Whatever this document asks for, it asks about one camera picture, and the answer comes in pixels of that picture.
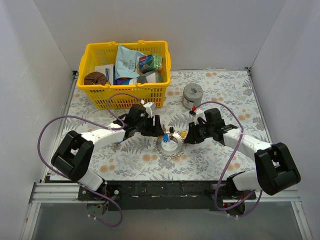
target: wall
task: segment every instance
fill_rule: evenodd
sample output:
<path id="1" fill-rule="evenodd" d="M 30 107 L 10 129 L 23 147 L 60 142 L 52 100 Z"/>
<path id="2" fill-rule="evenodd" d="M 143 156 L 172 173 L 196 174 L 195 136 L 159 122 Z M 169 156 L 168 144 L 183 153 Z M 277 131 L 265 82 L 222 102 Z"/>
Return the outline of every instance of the wall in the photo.
<path id="1" fill-rule="evenodd" d="M 0 239 L 19 239 L 44 166 L 37 138 L 61 113 L 72 72 L 32 0 L 0 0 Z M 48 157 L 55 128 L 42 151 Z"/>
<path id="2" fill-rule="evenodd" d="M 88 43 L 166 40 L 172 69 L 252 66 L 285 0 L 34 0 L 72 70 Z"/>
<path id="3" fill-rule="evenodd" d="M 286 143 L 313 239 L 319 229 L 320 2 L 287 0 L 252 66 L 273 142 Z"/>

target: brown object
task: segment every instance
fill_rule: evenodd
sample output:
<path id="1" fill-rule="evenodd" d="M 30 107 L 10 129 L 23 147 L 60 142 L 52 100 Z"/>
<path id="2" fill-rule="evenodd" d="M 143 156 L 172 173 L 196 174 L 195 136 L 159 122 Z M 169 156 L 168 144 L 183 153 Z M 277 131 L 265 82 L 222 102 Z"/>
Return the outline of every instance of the brown object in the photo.
<path id="1" fill-rule="evenodd" d="M 101 72 L 91 72 L 84 77 L 84 85 L 106 85 L 108 82 L 106 76 Z"/>

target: yellow crate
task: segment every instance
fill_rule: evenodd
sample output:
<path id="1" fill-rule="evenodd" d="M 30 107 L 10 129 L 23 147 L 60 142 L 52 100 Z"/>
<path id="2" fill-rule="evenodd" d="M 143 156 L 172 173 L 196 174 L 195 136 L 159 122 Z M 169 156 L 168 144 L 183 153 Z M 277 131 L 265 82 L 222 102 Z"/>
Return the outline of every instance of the yellow crate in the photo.
<path id="1" fill-rule="evenodd" d="M 166 41 L 138 41 L 134 43 L 120 43 L 122 46 L 137 50 L 144 54 L 157 54 L 163 57 L 161 76 L 163 82 L 135 85 L 84 85 L 85 76 L 94 72 L 95 66 L 115 64 L 118 51 L 115 41 L 90 43 L 86 46 L 79 66 L 77 86 L 83 90 L 98 109 L 106 109 L 110 96 L 117 93 L 128 93 L 145 102 L 154 102 L 157 108 L 164 104 L 166 89 L 170 85 L 171 59 Z M 138 101 L 127 95 L 117 95 L 109 103 L 111 109 L 130 108 Z"/>

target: table surface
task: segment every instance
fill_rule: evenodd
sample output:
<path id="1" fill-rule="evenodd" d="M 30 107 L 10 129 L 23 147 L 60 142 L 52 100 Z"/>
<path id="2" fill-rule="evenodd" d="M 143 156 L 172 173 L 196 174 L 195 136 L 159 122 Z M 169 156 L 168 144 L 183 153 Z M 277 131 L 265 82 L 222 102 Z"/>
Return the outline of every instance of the table surface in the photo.
<path id="1" fill-rule="evenodd" d="M 197 83 L 203 90 L 202 102 L 216 101 L 233 110 L 244 127 L 244 133 L 268 142 L 268 135 L 253 92 L 248 73 L 242 71 L 171 71 L 171 83 L 166 90 L 162 108 L 156 108 L 154 114 L 160 115 L 161 124 L 166 129 L 174 127 L 176 132 L 188 131 L 188 123 L 193 118 L 189 110 L 182 105 L 182 93 L 188 83 Z M 218 108 L 226 124 L 237 122 L 222 106 L 206 104 L 201 109 Z M 128 109 L 113 110 L 117 115 Z M 114 118 L 107 110 L 99 110 L 87 95 L 75 87 L 68 115 L 76 115 L 99 124 L 108 125 Z M 68 118 L 63 127 L 61 140 L 71 130 L 78 133 L 90 132 L 98 127 L 81 120 Z M 90 168 L 105 180 L 160 181 L 160 180 L 217 180 L 223 171 L 232 149 L 207 138 L 200 144 L 184 147 L 182 156 L 169 159 L 157 154 L 154 137 L 136 133 L 116 147 L 106 146 L 96 151 L 91 158 Z M 241 171 L 255 170 L 255 163 L 236 153 L 223 179 Z M 62 177 L 52 173 L 51 180 Z"/>

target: purple cable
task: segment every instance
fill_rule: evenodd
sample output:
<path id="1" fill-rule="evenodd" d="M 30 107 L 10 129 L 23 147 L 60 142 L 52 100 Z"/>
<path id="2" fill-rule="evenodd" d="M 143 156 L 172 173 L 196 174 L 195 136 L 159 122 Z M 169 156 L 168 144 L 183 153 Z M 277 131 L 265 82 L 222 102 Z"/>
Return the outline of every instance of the purple cable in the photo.
<path id="1" fill-rule="evenodd" d="M 223 177 L 224 177 L 224 175 L 225 175 L 225 173 L 226 173 L 226 171 L 227 171 L 227 169 L 228 169 L 228 167 L 229 167 L 229 165 L 230 165 L 233 157 L 235 156 L 237 150 L 239 149 L 241 140 L 242 140 L 242 138 L 243 138 L 244 127 L 242 126 L 241 122 L 239 121 L 239 119 L 237 118 L 237 116 L 234 114 L 234 112 L 233 112 L 229 107 L 227 107 L 226 105 L 224 105 L 223 103 L 216 102 L 216 101 L 205 101 L 205 102 L 201 103 L 199 106 L 197 106 L 197 108 L 199 108 L 200 106 L 202 106 L 202 105 L 204 105 L 204 104 L 218 104 L 218 105 L 223 106 L 224 108 L 226 108 L 226 109 L 232 114 L 232 116 L 234 117 L 234 119 L 237 121 L 237 123 L 239 124 L 239 126 L 240 126 L 240 128 L 241 128 L 241 135 L 240 135 L 240 137 L 239 137 L 239 140 L 238 140 L 238 142 L 236 143 L 236 146 L 235 146 L 235 148 L 234 148 L 234 150 L 233 150 L 233 152 L 232 152 L 229 160 L 227 161 L 227 163 L 226 163 L 226 165 L 225 165 L 225 167 L 224 167 L 224 169 L 223 169 L 223 171 L 222 171 L 222 173 L 221 173 L 221 176 L 220 176 L 220 178 L 219 178 L 219 180 L 218 180 L 218 183 L 217 183 L 217 185 L 216 185 L 216 189 L 215 189 L 215 192 L 214 192 L 214 200 L 213 200 L 213 202 L 214 202 L 214 207 L 215 207 L 217 210 L 219 210 L 219 211 L 228 211 L 228 210 L 234 209 L 235 207 L 239 206 L 240 204 L 242 204 L 245 200 L 247 200 L 248 198 L 250 198 L 250 197 L 255 193 L 255 191 L 250 192 L 250 193 L 249 193 L 246 197 L 244 197 L 241 201 L 235 203 L 235 204 L 232 205 L 232 206 L 229 206 L 229 207 L 226 207 L 226 208 L 220 208 L 220 207 L 218 207 L 218 203 L 217 203 L 218 191 L 219 191 L 219 188 L 220 188 L 222 179 L 223 179 Z M 247 213 L 245 213 L 245 214 L 243 214 L 243 215 L 241 215 L 241 216 L 239 216 L 239 217 L 244 217 L 244 216 L 247 216 L 248 214 L 250 214 L 250 213 L 257 207 L 257 205 L 258 205 L 258 203 L 259 203 L 259 201 L 260 201 L 260 199 L 261 199 L 261 196 L 262 196 L 262 191 L 261 191 L 260 196 L 259 196 L 259 198 L 257 199 L 255 205 L 253 206 L 253 208 L 252 208 L 249 212 L 247 212 Z"/>
<path id="2" fill-rule="evenodd" d="M 119 122 L 121 122 L 121 124 L 122 124 L 121 127 L 107 127 L 107 126 L 101 125 L 101 124 L 99 124 L 99 123 L 96 123 L 96 122 L 87 120 L 87 119 L 85 119 L 85 118 L 83 118 L 83 117 L 73 116 L 73 115 L 63 115 L 63 116 L 55 117 L 54 119 L 50 120 L 46 125 L 44 125 L 43 129 L 42 129 L 41 132 L 40 132 L 40 135 L 39 135 L 39 138 L 38 138 L 38 142 L 37 142 L 38 155 L 39 155 L 39 158 L 41 159 L 41 161 L 43 162 L 43 164 L 44 164 L 47 168 L 49 168 L 51 171 L 53 171 L 54 173 L 56 173 L 56 174 L 58 174 L 58 175 L 60 175 L 60 176 L 62 176 L 62 177 L 64 177 L 64 178 L 68 178 L 67 176 L 65 176 L 65 175 L 62 174 L 61 172 L 57 171 L 56 169 L 54 169 L 52 166 L 50 166 L 50 165 L 46 162 L 46 160 L 44 159 L 44 157 L 42 156 L 41 150 L 40 150 L 41 138 L 42 138 L 45 130 L 47 129 L 47 127 L 48 127 L 50 124 L 52 124 L 52 123 L 55 122 L 56 120 L 64 119 L 64 118 L 71 118 L 71 119 L 82 120 L 82 121 L 84 121 L 84 122 L 86 122 L 86 123 L 89 123 L 89 124 L 92 124 L 92 125 L 96 125 L 96 126 L 102 128 L 102 129 L 107 129 L 107 130 L 121 130 L 121 129 L 123 129 L 123 128 L 125 127 L 125 123 L 124 123 L 118 116 L 116 116 L 116 115 L 110 110 L 110 108 L 109 108 L 109 102 L 110 102 L 110 100 L 111 100 L 114 96 L 116 96 L 116 95 L 128 95 L 128 96 L 130 96 L 130 97 L 133 97 L 133 98 L 137 99 L 138 101 L 141 101 L 141 100 L 140 100 L 140 98 L 138 98 L 138 97 L 136 97 L 136 96 L 133 96 L 133 95 L 131 95 L 131 94 L 128 94 L 128 93 L 116 93 L 116 94 L 112 95 L 111 97 L 109 97 L 109 99 L 108 99 L 107 102 L 106 102 L 106 109 L 109 111 L 109 113 L 110 113 L 113 117 L 115 117 L 117 120 L 119 120 Z M 113 203 L 113 204 L 119 209 L 119 211 L 120 211 L 120 220 L 119 220 L 119 222 L 116 223 L 116 224 L 106 222 L 105 220 L 103 220 L 103 219 L 101 219 L 101 218 L 99 218 L 99 217 L 95 217 L 95 216 L 93 216 L 93 215 L 90 215 L 90 217 L 93 217 L 93 218 L 97 219 L 98 221 L 100 221 L 100 222 L 102 222 L 102 223 L 104 223 L 104 224 L 106 224 L 106 225 L 108 225 L 108 226 L 110 226 L 110 227 L 116 227 L 116 226 L 118 226 L 118 225 L 122 222 L 122 219 L 123 219 L 123 212 L 122 212 L 121 207 L 120 207 L 114 200 L 112 200 L 111 198 L 109 198 L 109 197 L 107 197 L 107 196 L 105 196 L 105 195 L 102 195 L 102 194 L 100 194 L 100 193 L 98 193 L 98 192 L 96 192 L 96 191 L 94 191 L 94 190 L 92 190 L 92 189 L 90 189 L 90 188 L 88 188 L 88 187 L 86 187 L 86 186 L 84 186 L 84 187 L 85 187 L 88 191 L 90 191 L 90 192 L 92 192 L 92 193 L 94 193 L 94 194 L 96 194 L 96 195 L 98 195 L 98 196 L 100 196 L 100 197 L 102 197 L 102 198 L 110 201 L 111 203 Z"/>

